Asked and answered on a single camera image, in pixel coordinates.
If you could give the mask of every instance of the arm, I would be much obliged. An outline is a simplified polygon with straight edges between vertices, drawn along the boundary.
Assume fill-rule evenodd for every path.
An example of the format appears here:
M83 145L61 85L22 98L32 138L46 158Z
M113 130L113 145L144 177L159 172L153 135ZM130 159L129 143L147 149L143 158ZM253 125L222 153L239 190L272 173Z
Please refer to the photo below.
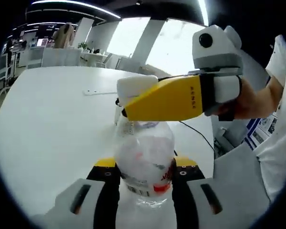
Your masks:
M266 88L255 93L250 84L243 80L243 91L235 106L236 119L264 118L274 112L282 98L283 87L271 77Z
M266 88L255 93L251 85L242 79L242 91L232 104L224 104L215 115L226 113L235 106L236 119L264 118L275 111L282 98L286 79L286 48L281 37L276 37L274 52L266 67L271 79Z

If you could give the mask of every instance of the red label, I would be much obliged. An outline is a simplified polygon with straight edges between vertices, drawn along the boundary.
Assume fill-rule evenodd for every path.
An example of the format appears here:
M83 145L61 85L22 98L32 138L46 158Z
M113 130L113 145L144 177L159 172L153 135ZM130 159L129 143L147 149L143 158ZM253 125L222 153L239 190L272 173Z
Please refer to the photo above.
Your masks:
M154 186L153 186L153 190L154 190L155 192L166 192L166 191L170 188L170 186L171 186L170 183L168 183L168 184L166 184L166 185L162 185L162 186L156 186L156 185L154 185Z
M173 175L173 162L171 166L168 168L168 171L162 176L161 180L166 180L166 179L171 180L172 175Z

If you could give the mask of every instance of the table surface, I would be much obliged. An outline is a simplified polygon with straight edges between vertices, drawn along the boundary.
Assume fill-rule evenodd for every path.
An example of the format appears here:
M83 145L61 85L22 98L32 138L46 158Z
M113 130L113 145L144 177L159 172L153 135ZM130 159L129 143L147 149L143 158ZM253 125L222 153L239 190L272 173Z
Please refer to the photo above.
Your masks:
M138 75L93 67L25 70L0 109L0 172L16 201L29 215L45 213L56 196L86 178L99 158L113 156L112 137L118 79ZM211 119L186 123L213 145ZM214 154L203 137L179 122L169 122L175 149L213 176Z
M82 52L83 55L92 55L92 56L102 56L102 57L107 57L106 55L100 54L100 53L91 53L91 52Z

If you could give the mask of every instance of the ceiling light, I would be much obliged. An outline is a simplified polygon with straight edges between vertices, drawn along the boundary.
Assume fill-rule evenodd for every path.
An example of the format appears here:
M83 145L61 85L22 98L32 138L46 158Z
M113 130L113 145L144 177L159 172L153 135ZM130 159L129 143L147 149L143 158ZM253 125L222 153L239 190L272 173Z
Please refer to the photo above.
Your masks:
M55 30L59 30L60 28L55 28ZM74 30L74 31L76 31L76 30Z
M26 24L26 23L25 23L25 24L22 24L22 25L18 26L17 28L14 28L13 30L16 30L16 29L18 29L19 27L24 26L24 25L27 25L27 24Z
M85 39L85 42L87 42L87 40L88 40L88 36L89 36L89 34L90 34L91 29L92 29L92 26L91 26L90 29L89 29L89 32L88 32L88 34L87 34L87 36L86 36L86 39Z
M209 19L208 19L208 13L206 11L205 0L198 0L198 2L202 13L202 18L204 20L204 25L209 26Z
M27 24L27 26L31 26L31 25L44 25L44 24L66 24L64 22L38 22L38 23L33 23L33 24Z
M93 6L93 5L90 5L90 4L87 4L87 3L83 3L83 2L79 2L79 1L71 1L71 0L40 0L40 1L35 1L32 3L33 4L39 4L39 3L70 3L70 4L75 4L75 5L81 5L81 6L86 6L86 7L89 7L89 8L92 8L92 9L95 9L95 10L99 10L99 11L102 11L104 13L107 13L107 14L110 14L118 19L120 19L121 17L114 14L114 13L111 13L107 10L104 10L100 7L97 7L97 6Z
M24 32L32 32L32 31L36 31L36 30L38 30L38 29L34 29L34 30L26 30L26 31L24 31Z

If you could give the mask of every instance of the person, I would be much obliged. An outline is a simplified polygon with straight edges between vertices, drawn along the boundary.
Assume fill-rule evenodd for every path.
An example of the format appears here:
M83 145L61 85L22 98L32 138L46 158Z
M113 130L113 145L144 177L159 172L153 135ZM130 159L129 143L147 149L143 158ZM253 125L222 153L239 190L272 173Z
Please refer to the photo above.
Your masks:
M13 42L11 41L11 39L8 40L8 42L6 43L6 49L4 54L8 55L8 66L11 63L11 47L13 46Z
M24 40L22 43L21 43L21 50L25 50L26 47L27 47L27 44L28 42L26 40Z
M266 118L277 111L277 124L273 134L254 150L261 168L264 186L273 201L286 181L286 36L275 39L274 51L266 67L271 79L267 86L255 93L251 85L242 79L242 91L235 103L235 118ZM222 105L215 115L231 109Z
M74 28L70 22L64 24L59 28L57 32L53 34L54 49L66 49L68 48L74 39Z

